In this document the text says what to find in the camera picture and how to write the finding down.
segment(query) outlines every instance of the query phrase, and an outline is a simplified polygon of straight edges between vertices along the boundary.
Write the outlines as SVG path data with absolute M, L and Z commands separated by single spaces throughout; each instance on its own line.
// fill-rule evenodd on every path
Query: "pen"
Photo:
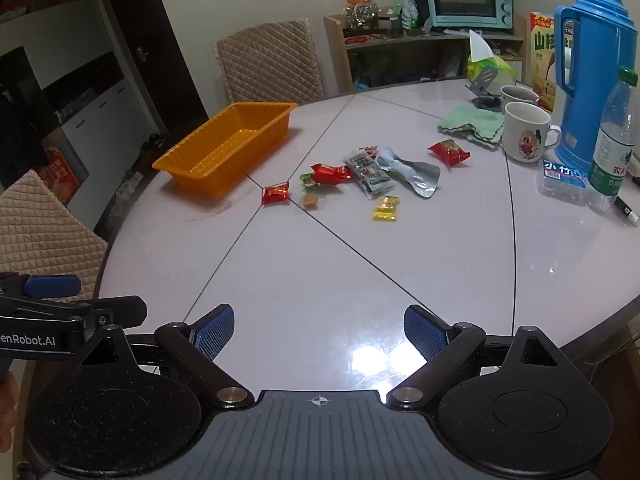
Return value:
M 616 198 L 614 205 L 624 213 L 624 215 L 629 218 L 629 221 L 637 226 L 638 225 L 638 215 L 633 212 L 633 210 L 622 200 L 620 197 Z

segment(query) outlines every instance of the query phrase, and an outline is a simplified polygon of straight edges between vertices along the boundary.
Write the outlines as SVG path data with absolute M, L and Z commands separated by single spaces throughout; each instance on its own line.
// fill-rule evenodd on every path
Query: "mug handle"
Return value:
M 560 126 L 556 126 L 555 124 L 552 124 L 551 126 L 549 126 L 549 131 L 550 132 L 556 132 L 558 134 L 556 140 L 554 142 L 552 142 L 551 144 L 548 143 L 549 137 L 547 136 L 546 140 L 547 143 L 545 144 L 545 149 L 548 150 L 550 148 L 555 148 L 558 144 L 560 144 L 560 140 L 562 140 L 562 128 Z

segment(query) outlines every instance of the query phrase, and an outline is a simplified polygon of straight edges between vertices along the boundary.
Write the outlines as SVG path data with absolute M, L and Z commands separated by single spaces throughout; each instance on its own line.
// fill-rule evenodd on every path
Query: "chair backrest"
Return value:
M 214 50 L 231 102 L 304 103 L 324 95 L 308 20 L 246 28 Z
M 75 274 L 93 297 L 107 242 L 85 227 L 31 170 L 0 195 L 0 272 Z

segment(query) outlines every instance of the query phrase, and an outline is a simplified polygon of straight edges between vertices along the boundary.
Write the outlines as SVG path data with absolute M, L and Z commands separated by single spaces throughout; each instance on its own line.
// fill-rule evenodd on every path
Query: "orange basket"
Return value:
M 154 162 L 181 186 L 225 194 L 273 151 L 289 131 L 294 103 L 236 103 L 211 118 Z

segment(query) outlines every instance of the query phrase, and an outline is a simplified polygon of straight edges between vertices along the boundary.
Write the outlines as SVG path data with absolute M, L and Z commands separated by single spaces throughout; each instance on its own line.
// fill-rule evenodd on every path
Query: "white mug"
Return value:
M 505 85 L 500 88 L 503 115 L 504 107 L 509 103 L 529 103 L 531 105 L 537 105 L 539 99 L 540 96 L 538 94 L 524 86 Z
M 551 144 L 546 143 L 549 130 L 558 134 Z M 562 130 L 551 124 L 551 116 L 542 108 L 529 103 L 508 103 L 504 113 L 502 147 L 507 155 L 519 162 L 537 162 L 548 148 L 560 143 Z

